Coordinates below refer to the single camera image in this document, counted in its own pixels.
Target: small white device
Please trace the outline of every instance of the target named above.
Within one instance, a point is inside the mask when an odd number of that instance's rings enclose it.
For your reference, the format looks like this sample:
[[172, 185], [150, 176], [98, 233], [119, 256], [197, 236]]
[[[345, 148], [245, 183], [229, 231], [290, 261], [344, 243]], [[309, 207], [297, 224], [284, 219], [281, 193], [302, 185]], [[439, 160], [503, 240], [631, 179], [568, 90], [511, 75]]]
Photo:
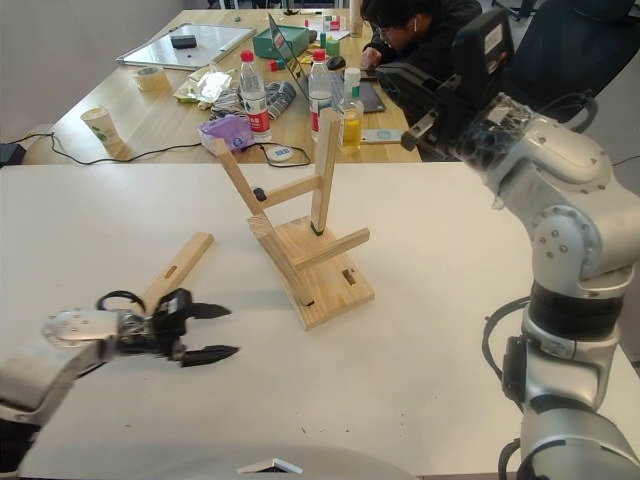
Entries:
[[362, 130], [362, 143], [400, 143], [401, 136], [400, 130], [396, 129]]
[[267, 158], [274, 163], [286, 162], [293, 157], [293, 151], [289, 147], [282, 145], [271, 147], [267, 149], [266, 153]]

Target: bottle cap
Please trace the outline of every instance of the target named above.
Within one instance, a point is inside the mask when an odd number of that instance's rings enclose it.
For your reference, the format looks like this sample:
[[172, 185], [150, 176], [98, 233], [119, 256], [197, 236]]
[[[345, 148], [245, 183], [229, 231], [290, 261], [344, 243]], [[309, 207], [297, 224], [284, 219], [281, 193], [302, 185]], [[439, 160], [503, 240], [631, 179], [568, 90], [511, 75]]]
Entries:
[[240, 52], [240, 60], [243, 62], [253, 62], [253, 52], [251, 50], [243, 50]]
[[360, 85], [360, 69], [349, 67], [344, 71], [344, 83], [357, 87]]
[[323, 48], [319, 48], [313, 52], [313, 61], [314, 62], [324, 62], [326, 59], [326, 54]]

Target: purple bag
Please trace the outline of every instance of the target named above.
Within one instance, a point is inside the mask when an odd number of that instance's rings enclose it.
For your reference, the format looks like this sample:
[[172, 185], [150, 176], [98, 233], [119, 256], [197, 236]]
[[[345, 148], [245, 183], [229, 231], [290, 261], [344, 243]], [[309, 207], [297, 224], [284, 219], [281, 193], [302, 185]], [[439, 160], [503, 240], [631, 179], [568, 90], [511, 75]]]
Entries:
[[235, 115], [204, 122], [198, 125], [198, 134], [204, 148], [215, 155], [212, 140], [222, 138], [229, 150], [235, 152], [255, 144], [249, 124]]

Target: hole in wood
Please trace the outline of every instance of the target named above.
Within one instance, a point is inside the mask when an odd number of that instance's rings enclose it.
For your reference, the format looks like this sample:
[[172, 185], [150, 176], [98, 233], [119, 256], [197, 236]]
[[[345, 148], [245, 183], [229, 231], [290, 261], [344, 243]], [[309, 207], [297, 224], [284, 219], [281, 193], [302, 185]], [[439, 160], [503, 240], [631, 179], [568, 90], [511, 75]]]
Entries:
[[353, 271], [354, 271], [353, 269], [351, 271], [349, 271], [349, 270], [343, 270], [342, 271], [342, 276], [347, 281], [347, 283], [349, 285], [351, 285], [351, 286], [356, 284], [356, 279], [353, 278], [353, 275], [351, 274], [351, 272], [353, 272]]
[[175, 265], [171, 265], [171, 268], [164, 274], [164, 278], [169, 278], [178, 269]]

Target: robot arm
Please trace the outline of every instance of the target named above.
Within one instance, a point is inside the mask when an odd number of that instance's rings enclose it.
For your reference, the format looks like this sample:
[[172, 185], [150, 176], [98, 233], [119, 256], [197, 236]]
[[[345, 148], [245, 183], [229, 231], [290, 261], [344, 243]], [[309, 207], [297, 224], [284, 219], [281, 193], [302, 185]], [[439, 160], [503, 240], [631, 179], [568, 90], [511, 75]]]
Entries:
[[[504, 12], [471, 22], [453, 54], [457, 75], [435, 93], [424, 88], [428, 113], [403, 145], [421, 144], [480, 172], [496, 206], [529, 235], [531, 301], [522, 335], [509, 340], [502, 378], [524, 413], [518, 480], [638, 479], [632, 448], [596, 411], [640, 259], [640, 199], [616, 181], [597, 144], [499, 93], [513, 54]], [[406, 82], [426, 85], [397, 70], [382, 68], [381, 83], [398, 91]]]
[[186, 290], [160, 300], [151, 316], [131, 310], [75, 310], [49, 317], [42, 337], [0, 364], [0, 478], [15, 478], [38, 432], [56, 412], [76, 379], [117, 355], [154, 354], [203, 365], [238, 351], [210, 346], [186, 351], [180, 337], [189, 317], [230, 313], [218, 305], [191, 302]]

